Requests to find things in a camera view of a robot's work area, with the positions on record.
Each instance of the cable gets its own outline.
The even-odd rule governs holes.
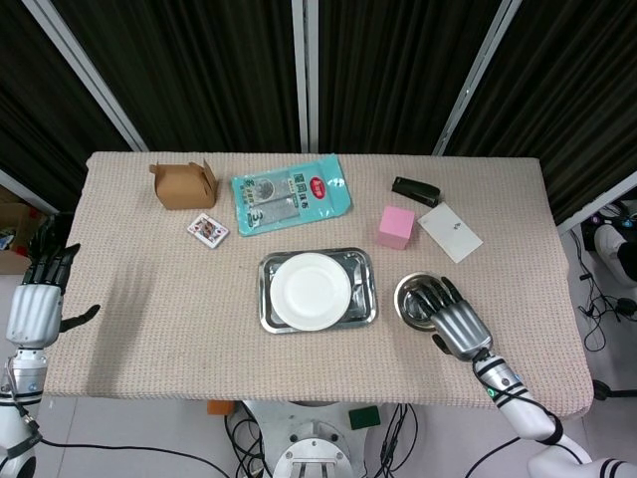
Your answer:
[[[403,424],[407,415],[411,411],[411,414],[414,418],[414,438],[411,442],[411,446],[409,451],[403,458],[403,460],[396,465],[393,466],[394,461],[394,452],[398,445],[398,437],[402,430]],[[416,411],[414,407],[410,404],[398,404],[394,409],[394,412],[389,420],[389,425],[387,426],[387,430],[385,431],[385,437],[382,442],[382,446],[380,448],[380,467],[378,471],[374,474],[373,478],[393,478],[393,473],[400,469],[411,456],[415,446],[416,441],[418,439],[418,416],[416,415]],[[367,476],[367,466],[365,465],[365,474],[363,476]]]
[[[411,456],[411,453],[414,451],[414,448],[416,446],[416,441],[418,440],[418,417],[416,416],[416,410],[414,410],[414,407],[411,404],[408,404],[407,406],[409,407],[409,409],[411,410],[411,413],[414,416],[414,427],[415,427],[414,439],[411,442],[411,447],[409,448],[409,451],[407,452],[403,460],[400,462],[400,464],[396,466],[395,468],[391,469],[392,473],[399,470],[407,462],[407,460]]]
[[[593,328],[590,331],[588,331],[588,333],[586,333],[586,335],[584,336],[584,340],[583,340],[584,347],[589,352],[594,352],[594,353],[600,352],[606,347],[606,344],[607,344],[606,334],[604,334],[604,330],[601,327],[602,318],[606,314],[612,313],[615,316],[615,319],[617,320],[617,322],[620,322],[620,318],[626,319],[630,322],[637,322],[637,320],[617,312],[618,299],[613,296],[607,296],[602,292],[601,288],[597,284],[597,281],[595,281],[595,278],[592,272],[590,271],[590,269],[588,269],[588,267],[586,266],[586,264],[584,264],[584,261],[582,260],[582,248],[581,248],[581,243],[579,242],[579,238],[572,230],[570,231],[570,236],[572,237],[575,243],[575,249],[577,252],[577,262],[579,262],[579,267],[584,273],[583,275],[580,276],[580,280],[588,281],[590,286],[590,289],[588,290],[588,299],[586,301],[586,305],[577,307],[577,310],[584,317],[586,317],[587,319],[590,319],[593,323]],[[591,339],[591,337],[595,337],[595,333],[599,334],[601,338],[601,345],[597,345],[597,347],[592,347],[589,344],[589,340]]]
[[[476,377],[476,380],[486,389],[493,389],[488,383],[486,383],[484,380],[482,380],[482,378],[478,375],[478,370],[477,370],[477,363],[474,361],[473,365],[472,365],[472,370],[474,373],[474,376]],[[519,401],[525,401],[526,403],[530,403],[531,405],[536,406],[537,408],[539,408],[540,410],[542,410],[544,413],[546,413],[546,415],[548,415],[550,418],[552,418],[555,422],[559,421],[559,418],[557,418],[557,415],[555,415],[553,412],[549,411],[544,405],[542,405],[541,403],[532,400],[530,398],[526,398],[524,396],[519,396],[519,395],[514,395],[508,391],[505,390],[495,390],[497,393],[499,393],[500,395],[509,397],[511,399],[515,399],[515,400],[519,400]],[[465,475],[465,478],[469,478],[469,476],[471,476],[471,474],[474,472],[474,470],[476,468],[478,468],[478,466],[485,461],[487,458],[489,458],[490,456],[494,455],[495,453],[498,453],[500,450],[502,450],[503,448],[508,447],[509,445],[514,444],[515,442],[517,442],[518,440],[520,440],[519,437],[514,438],[511,441],[508,441],[507,443],[504,443],[502,445],[500,445],[498,448],[495,448],[493,450],[491,450],[489,453],[487,453],[485,456],[483,456],[480,460],[478,460],[476,463],[474,463],[474,465],[470,468],[469,472],[467,473],[467,475]],[[564,450],[566,450],[568,453],[570,453],[575,460],[581,465],[582,461],[581,459],[575,454],[575,452],[573,452],[571,449],[567,448],[566,446],[562,445],[562,444],[555,444],[553,446],[558,446],[559,448],[563,448]]]
[[[513,440],[509,440],[507,443],[503,443],[502,445],[498,446],[497,448],[494,448],[493,450],[491,450],[489,453],[487,453],[485,456],[483,456],[481,459],[479,459],[476,463],[474,463],[474,466],[472,466],[469,469],[469,471],[465,475],[465,478],[469,478],[471,476],[471,474],[476,470],[476,468],[478,468],[482,464],[482,462],[485,461],[487,458],[489,458],[490,456],[495,455],[500,450],[504,450],[508,446],[513,445],[517,441],[520,441],[520,438],[518,436],[516,438],[514,438]]]
[[[255,476],[263,476],[265,472],[267,472],[269,476],[272,476],[272,474],[270,473],[270,469],[268,468],[268,465],[266,464],[266,460],[265,460],[265,454],[263,451],[264,449],[263,435],[261,433],[261,430],[259,429],[259,435],[255,437],[250,427],[251,424],[256,424],[258,426],[259,423],[255,419],[250,409],[245,405],[245,403],[242,403],[242,405],[243,405],[243,410],[246,412],[248,417],[239,420],[232,427],[232,429],[230,428],[230,417],[229,416],[224,417],[224,426],[226,429],[226,435],[228,436],[228,439],[230,440],[235,456],[237,457],[237,460],[239,461],[237,469],[235,470],[235,478],[239,477],[239,473],[241,471],[243,471],[244,475],[247,478],[253,478]],[[238,443],[238,439],[237,439],[237,430],[242,425],[245,425],[245,424],[247,424],[250,434],[253,435],[252,437],[254,438],[254,442],[247,449],[241,446]],[[257,474],[253,472],[253,463],[255,463],[256,460],[261,461],[261,464],[263,465],[263,467],[259,468],[259,471],[256,472]]]
[[[552,446],[556,446],[557,448],[561,448],[562,450],[566,450],[568,453],[570,453],[572,455],[573,458],[575,458],[575,461],[577,463],[579,463],[580,465],[583,464],[581,459],[570,448],[566,448],[564,445],[560,445],[559,443],[555,443]]]
[[[367,463],[365,463],[365,460],[362,460],[362,466],[365,469],[365,474],[362,475],[360,478],[367,478]]]
[[[159,453],[166,453],[168,455],[176,455],[182,456],[184,458],[190,458],[192,460],[200,461],[201,463],[205,463],[208,466],[211,466],[215,470],[217,470],[222,476],[225,478],[230,478],[228,474],[215,465],[212,461],[208,461],[204,458],[200,458],[199,456],[191,455],[189,453],[182,453],[181,451],[167,450],[164,448],[155,448],[152,446],[109,446],[109,445],[92,445],[88,443],[55,443],[53,441],[49,441],[45,438],[40,440],[41,443],[45,445],[52,446],[54,448],[93,448],[97,450],[143,450],[143,451],[156,451]]]

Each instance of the teal plastic package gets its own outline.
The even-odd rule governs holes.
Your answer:
[[[242,236],[341,216],[351,205],[335,154],[282,169],[235,176],[232,190]]]

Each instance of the metal tray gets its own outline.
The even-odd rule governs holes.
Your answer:
[[[376,318],[376,286],[369,256],[355,247],[345,249],[321,249],[318,251],[275,252],[259,264],[259,316],[263,328],[272,334],[302,332],[283,322],[270,302],[270,284],[279,267],[297,254],[316,252],[326,254],[340,264],[351,283],[351,302],[335,329],[352,329],[366,326]]]

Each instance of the black stapler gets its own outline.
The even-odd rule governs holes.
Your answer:
[[[440,189],[436,186],[405,177],[396,177],[391,190],[429,207],[436,207],[440,200]]]

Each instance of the white plate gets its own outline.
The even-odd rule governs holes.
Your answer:
[[[324,254],[291,257],[277,270],[270,287],[277,315],[300,331],[320,331],[343,316],[351,284],[340,264]]]

